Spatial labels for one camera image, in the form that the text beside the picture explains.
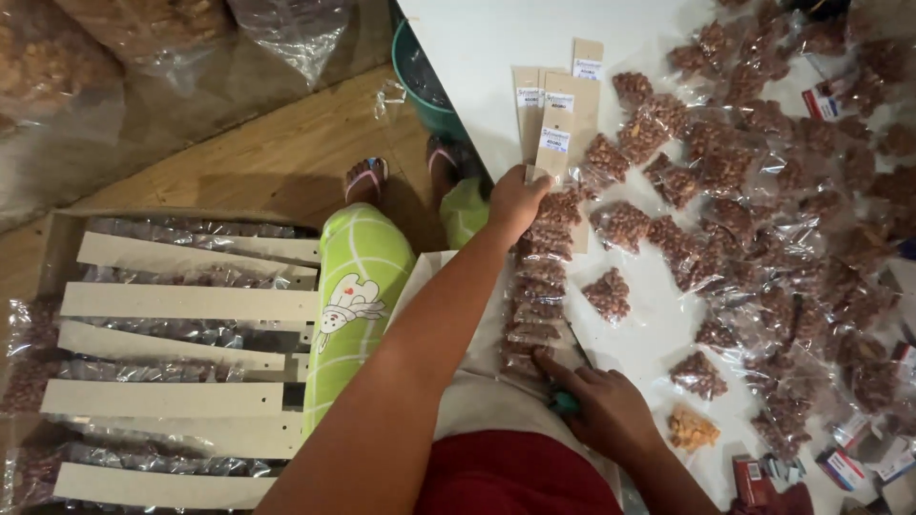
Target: red shirt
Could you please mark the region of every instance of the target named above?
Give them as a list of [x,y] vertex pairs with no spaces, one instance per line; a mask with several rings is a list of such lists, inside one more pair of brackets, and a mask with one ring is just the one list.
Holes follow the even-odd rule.
[[417,515],[622,515],[585,458],[537,433],[481,431],[432,445]]

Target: cartoon bunny print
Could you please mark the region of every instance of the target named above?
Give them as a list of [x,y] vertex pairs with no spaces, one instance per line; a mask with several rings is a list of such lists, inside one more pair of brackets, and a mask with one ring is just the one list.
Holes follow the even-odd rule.
[[385,303],[379,301],[378,284],[367,280],[359,284],[358,274],[343,276],[328,300],[328,305],[322,310],[321,328],[319,337],[323,336],[318,345],[318,354],[324,352],[331,333],[340,331],[342,327],[357,318],[378,320],[382,318]]

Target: foot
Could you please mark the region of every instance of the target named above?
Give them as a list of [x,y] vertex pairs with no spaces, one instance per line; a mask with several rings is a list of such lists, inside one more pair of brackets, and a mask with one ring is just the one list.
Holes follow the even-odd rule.
[[388,165],[384,159],[364,159],[347,172],[343,199],[347,205],[370,203],[378,207],[382,201],[382,186],[387,180]]
[[433,207],[439,212],[442,199],[461,180],[461,173],[455,166],[452,152],[437,137],[430,136],[426,144],[426,163],[430,169]]

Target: green pajama pants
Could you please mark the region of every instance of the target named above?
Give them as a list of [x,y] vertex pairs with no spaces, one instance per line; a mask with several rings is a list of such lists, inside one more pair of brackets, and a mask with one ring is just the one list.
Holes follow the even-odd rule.
[[[461,181],[442,200],[439,214],[452,250],[467,243],[489,215],[478,185],[478,179]],[[365,203],[331,215],[322,230],[320,249],[322,312],[305,383],[302,434],[306,438],[378,346],[417,262],[398,228]]]

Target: hand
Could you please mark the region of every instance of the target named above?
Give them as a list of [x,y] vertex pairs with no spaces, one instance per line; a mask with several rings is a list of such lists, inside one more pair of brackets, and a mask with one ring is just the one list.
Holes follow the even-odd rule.
[[578,413],[563,421],[580,442],[624,469],[668,450],[642,394],[616,370],[579,367],[575,372],[543,351],[534,359],[561,387],[579,400]]
[[540,199],[551,189],[548,176],[525,184],[525,165],[506,172],[490,195],[490,217],[486,224],[503,234],[510,245],[528,230],[538,214]]

